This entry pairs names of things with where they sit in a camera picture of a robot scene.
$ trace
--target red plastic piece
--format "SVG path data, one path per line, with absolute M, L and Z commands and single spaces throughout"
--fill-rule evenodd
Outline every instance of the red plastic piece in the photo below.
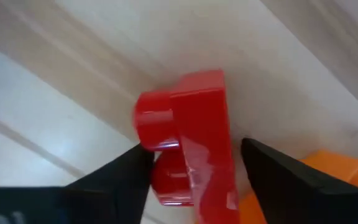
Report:
M 141 94 L 134 123 L 140 143 L 162 151 L 152 176 L 162 204 L 193 204 L 201 224 L 239 223 L 222 70 Z

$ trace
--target red plastic block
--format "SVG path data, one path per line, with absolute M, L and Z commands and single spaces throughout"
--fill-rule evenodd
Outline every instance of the red plastic block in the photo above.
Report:
M 202 224 L 239 223 L 222 70 L 141 94 L 134 123 L 140 143 L 162 151 L 152 177 L 162 204 L 193 204 Z

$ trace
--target orange plastic piece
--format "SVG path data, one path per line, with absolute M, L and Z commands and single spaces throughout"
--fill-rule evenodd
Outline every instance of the orange plastic piece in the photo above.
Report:
M 321 172 L 358 186 L 358 159 L 320 150 L 301 161 Z M 239 208 L 241 224 L 267 224 L 253 191 L 240 201 Z

